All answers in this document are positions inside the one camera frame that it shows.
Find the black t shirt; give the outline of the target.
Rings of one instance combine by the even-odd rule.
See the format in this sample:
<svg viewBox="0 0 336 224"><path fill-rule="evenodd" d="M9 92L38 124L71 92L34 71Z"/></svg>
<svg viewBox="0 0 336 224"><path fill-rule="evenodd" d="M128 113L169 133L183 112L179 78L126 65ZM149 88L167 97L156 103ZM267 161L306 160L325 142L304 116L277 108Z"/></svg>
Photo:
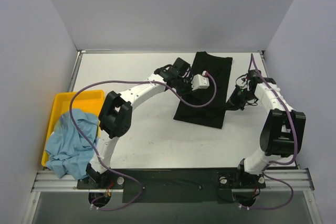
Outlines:
<svg viewBox="0 0 336 224"><path fill-rule="evenodd" d="M192 108L180 102L173 119L221 129L225 117L225 103L232 61L231 57L222 58L212 56L205 51L197 52L191 67L191 74L201 74L203 71L207 71L214 78L216 84L211 82L207 89L196 90L183 95L182 98L190 104L202 105L212 98L216 87L215 98L209 105L202 108Z"/></svg>

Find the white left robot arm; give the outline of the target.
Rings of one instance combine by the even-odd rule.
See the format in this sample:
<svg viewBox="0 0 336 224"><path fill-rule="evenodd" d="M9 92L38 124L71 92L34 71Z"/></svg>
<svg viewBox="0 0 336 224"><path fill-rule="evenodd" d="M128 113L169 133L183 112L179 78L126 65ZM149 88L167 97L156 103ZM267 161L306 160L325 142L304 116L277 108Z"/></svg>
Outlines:
<svg viewBox="0 0 336 224"><path fill-rule="evenodd" d="M103 188L108 182L105 173L110 167L110 160L119 138L130 129L133 111L151 97L175 89L178 93L191 91L191 78L188 71L191 65L181 58L177 58L172 65L156 69L146 80L134 87L116 93L107 94L99 113L99 127L107 133L107 139L99 139L97 153L87 165L86 172L89 182L95 188Z"/></svg>

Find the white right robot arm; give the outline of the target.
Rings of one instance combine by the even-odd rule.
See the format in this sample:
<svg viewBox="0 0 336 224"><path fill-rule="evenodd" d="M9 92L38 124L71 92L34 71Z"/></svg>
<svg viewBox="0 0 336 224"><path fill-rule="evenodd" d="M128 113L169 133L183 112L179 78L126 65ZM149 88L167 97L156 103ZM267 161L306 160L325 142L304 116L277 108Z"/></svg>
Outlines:
<svg viewBox="0 0 336 224"><path fill-rule="evenodd" d="M259 147L248 158L240 161L235 173L219 178L228 181L230 188L263 188L262 173L269 165L279 164L290 157L294 162L302 147L306 116L294 110L280 94L272 78L264 78L258 70L249 70L241 76L243 85L236 85L225 104L227 111L244 110L245 106L259 102L267 113Z"/></svg>

